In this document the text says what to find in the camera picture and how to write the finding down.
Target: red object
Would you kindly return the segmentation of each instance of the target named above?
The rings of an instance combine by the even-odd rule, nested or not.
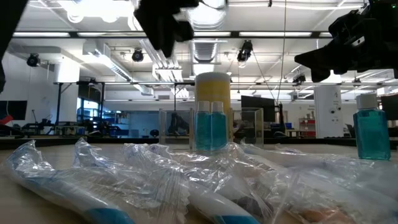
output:
[[[6,116],[5,118],[3,118],[3,119],[0,120],[0,124],[5,125],[5,124],[7,124],[8,122],[12,121],[13,119],[14,119],[14,118],[12,118],[11,115],[8,115],[8,116]]]

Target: blue liquid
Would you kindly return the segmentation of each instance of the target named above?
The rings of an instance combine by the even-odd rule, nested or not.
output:
[[[195,149],[211,149],[211,116],[209,112],[197,112],[195,118]]]
[[[224,113],[211,114],[211,150],[219,150],[227,143],[226,116]]]
[[[255,218],[242,215],[216,216],[215,220],[220,224],[260,224]]]
[[[359,110],[354,114],[354,127],[359,158],[390,159],[390,140],[384,111]]]

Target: monitor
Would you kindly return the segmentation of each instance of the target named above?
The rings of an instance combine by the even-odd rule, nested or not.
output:
[[[398,94],[382,96],[381,105],[389,121],[398,120]]]
[[[254,111],[253,108],[262,108],[264,112],[264,121],[275,122],[275,100],[261,98],[256,96],[241,96],[242,120],[254,120],[254,113],[245,111]]]
[[[9,114],[15,121],[23,121],[25,120],[26,108],[26,100],[0,101],[0,119],[3,119]]]

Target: workbench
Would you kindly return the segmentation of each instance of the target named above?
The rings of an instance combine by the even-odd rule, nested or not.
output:
[[[121,154],[118,153],[119,149],[122,148],[122,144],[94,144],[95,146],[101,147],[103,150],[101,154],[108,156],[111,159],[118,159]],[[356,157],[356,148],[347,146],[332,146],[332,145],[319,145],[319,144],[294,144],[284,145],[294,149],[301,150],[303,152],[310,153],[334,153],[344,154],[347,156]],[[176,149],[183,149],[184,146],[171,146]],[[266,149],[274,149],[274,145],[265,145]],[[49,147],[38,147],[38,150],[42,151],[45,159],[53,165],[55,169],[67,169],[72,166],[74,157],[74,145],[64,146],[49,146]],[[2,162],[13,150],[0,151],[0,161]],[[396,152],[392,152],[392,160],[398,161],[398,155]],[[28,223],[28,224],[58,224],[58,223],[86,223],[84,219],[78,214],[54,205],[35,193],[27,190],[20,185],[11,181],[1,171],[0,175],[0,217],[2,224],[14,224],[14,223]],[[202,218],[199,214],[189,212],[187,215],[187,224],[197,223],[210,223],[209,221]],[[280,224],[295,223],[294,220],[290,220],[288,216],[283,217],[279,220]]]

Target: blue bottle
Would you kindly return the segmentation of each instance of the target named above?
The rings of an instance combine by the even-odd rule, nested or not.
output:
[[[377,108],[376,94],[357,96],[356,105],[358,112],[354,114],[354,127],[359,158],[390,159],[386,114]]]
[[[195,115],[195,150],[211,149],[210,102],[198,101]]]
[[[211,103],[211,150],[222,149],[227,144],[226,116],[223,102]]]

